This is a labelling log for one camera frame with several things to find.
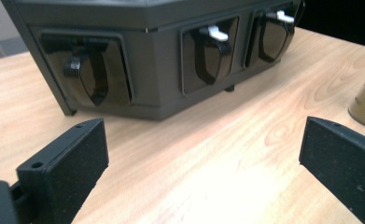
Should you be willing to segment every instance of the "wooden table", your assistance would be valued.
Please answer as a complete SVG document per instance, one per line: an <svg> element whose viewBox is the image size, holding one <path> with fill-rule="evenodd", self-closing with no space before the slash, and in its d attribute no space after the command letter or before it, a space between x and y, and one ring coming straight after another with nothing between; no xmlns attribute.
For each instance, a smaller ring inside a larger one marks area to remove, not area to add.
<svg viewBox="0 0 365 224"><path fill-rule="evenodd" d="M359 223L298 157L307 116L347 112L365 47L298 29L276 67L164 121L65 117L31 55L0 60L0 179L73 125L105 119L110 163L74 223Z"/></svg>

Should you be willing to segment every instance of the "wood grain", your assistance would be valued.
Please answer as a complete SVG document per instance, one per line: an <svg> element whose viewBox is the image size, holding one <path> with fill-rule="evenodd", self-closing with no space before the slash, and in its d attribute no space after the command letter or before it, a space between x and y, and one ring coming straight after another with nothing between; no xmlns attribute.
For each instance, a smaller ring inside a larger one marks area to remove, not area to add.
<svg viewBox="0 0 365 224"><path fill-rule="evenodd" d="M30 54L0 60L0 179L76 123L105 119L110 163L74 223L359 223L298 157L307 116L347 108L365 47L298 29L277 66L162 122L65 117Z"/></svg>

